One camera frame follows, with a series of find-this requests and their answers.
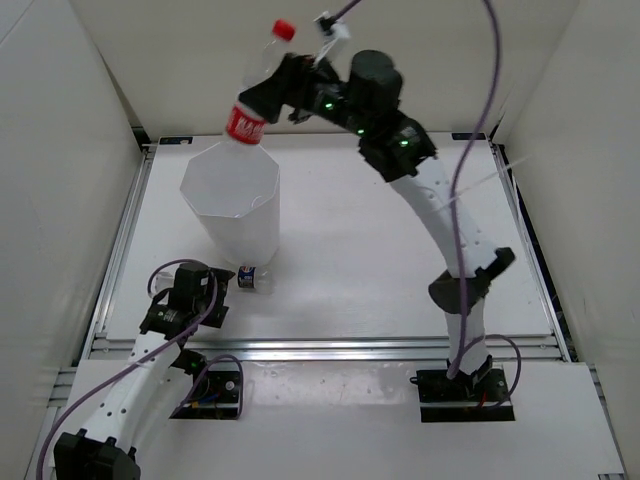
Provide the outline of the black cap plastic bottle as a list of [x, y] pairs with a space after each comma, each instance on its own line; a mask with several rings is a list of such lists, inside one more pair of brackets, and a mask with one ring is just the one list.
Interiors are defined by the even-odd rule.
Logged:
[[271, 294], [275, 285], [272, 272], [266, 266], [240, 266], [236, 282], [241, 290], [264, 295]]

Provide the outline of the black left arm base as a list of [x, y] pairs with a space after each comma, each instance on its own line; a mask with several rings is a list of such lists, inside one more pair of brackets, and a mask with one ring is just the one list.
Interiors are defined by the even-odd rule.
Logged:
[[239, 370], [210, 370], [187, 403], [171, 415], [180, 420], [238, 420], [243, 375]]

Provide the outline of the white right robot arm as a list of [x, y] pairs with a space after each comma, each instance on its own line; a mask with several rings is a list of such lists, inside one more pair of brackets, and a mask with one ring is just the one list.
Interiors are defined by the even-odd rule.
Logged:
[[251, 70], [239, 100], [268, 124], [277, 123], [289, 106], [293, 123], [318, 116], [358, 137], [359, 154], [411, 207], [444, 257], [446, 269], [428, 292], [447, 322], [450, 390], [470, 400], [484, 389], [492, 367], [484, 299], [515, 255], [488, 240], [462, 203], [452, 200], [436, 146], [399, 109], [402, 87], [402, 75], [380, 51], [355, 54], [347, 80], [326, 59], [287, 53]]

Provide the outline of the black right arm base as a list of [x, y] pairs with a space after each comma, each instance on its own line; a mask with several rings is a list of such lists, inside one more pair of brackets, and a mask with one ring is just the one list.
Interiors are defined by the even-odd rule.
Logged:
[[514, 408], [501, 367], [492, 368], [471, 391], [449, 381], [445, 370], [418, 370], [409, 379], [418, 389], [422, 423], [511, 422]]

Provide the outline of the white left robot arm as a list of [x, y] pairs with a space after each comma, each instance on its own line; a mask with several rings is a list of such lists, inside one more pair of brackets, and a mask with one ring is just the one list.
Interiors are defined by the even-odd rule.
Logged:
[[105, 397], [76, 431], [61, 431], [60, 422], [51, 427], [39, 454], [39, 475], [51, 454], [59, 479], [138, 479], [136, 456], [161, 422], [193, 403], [219, 397], [209, 381], [213, 361], [186, 343], [202, 326], [222, 326], [235, 274], [191, 259], [171, 264], [176, 271], [169, 286], [147, 286], [151, 303], [125, 366], [62, 416], [68, 418], [100, 392]]

